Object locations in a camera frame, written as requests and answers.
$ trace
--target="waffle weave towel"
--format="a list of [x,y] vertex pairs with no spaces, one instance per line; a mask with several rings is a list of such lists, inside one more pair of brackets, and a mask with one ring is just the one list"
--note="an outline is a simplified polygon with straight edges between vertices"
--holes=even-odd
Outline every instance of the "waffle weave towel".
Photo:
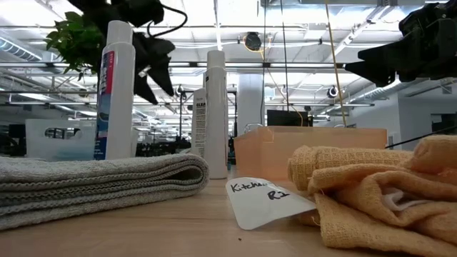
[[[456,150],[454,136],[425,138],[414,153],[304,146],[289,178],[318,214],[301,220],[319,224],[329,247],[457,256]],[[427,201],[393,211],[383,201],[392,188]]]
[[209,180],[198,156],[45,162],[0,158],[0,230],[192,196]]

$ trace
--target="orange towel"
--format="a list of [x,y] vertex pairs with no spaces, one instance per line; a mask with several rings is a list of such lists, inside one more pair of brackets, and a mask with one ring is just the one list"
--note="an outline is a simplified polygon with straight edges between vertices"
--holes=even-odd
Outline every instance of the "orange towel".
[[[301,221],[320,224],[329,247],[457,256],[456,149],[454,136],[425,138],[414,155],[302,147],[289,162],[289,178],[314,195],[319,218],[306,213]],[[428,201],[392,211],[383,202],[389,188]]]

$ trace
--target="desk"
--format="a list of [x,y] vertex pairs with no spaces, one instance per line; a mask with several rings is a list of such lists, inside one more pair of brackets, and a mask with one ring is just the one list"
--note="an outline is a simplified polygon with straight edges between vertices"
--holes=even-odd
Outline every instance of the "desk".
[[[318,228],[282,219],[254,231],[235,220],[225,180],[198,195],[0,232],[0,256],[364,257],[326,248]],[[291,183],[279,183],[293,190]]]

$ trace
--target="gray towel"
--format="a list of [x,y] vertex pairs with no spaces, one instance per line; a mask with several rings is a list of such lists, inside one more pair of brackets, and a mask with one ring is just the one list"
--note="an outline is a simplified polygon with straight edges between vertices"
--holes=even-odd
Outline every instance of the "gray towel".
[[195,155],[113,161],[0,158],[0,230],[192,196],[209,179]]

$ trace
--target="wooden surface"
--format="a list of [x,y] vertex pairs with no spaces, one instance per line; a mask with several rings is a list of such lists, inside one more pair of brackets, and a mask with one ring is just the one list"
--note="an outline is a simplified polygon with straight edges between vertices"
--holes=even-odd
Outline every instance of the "wooden surface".
[[[225,191],[199,194],[0,232],[0,256],[385,256],[326,248],[318,228],[286,218],[241,230]],[[291,183],[280,183],[293,190]]]

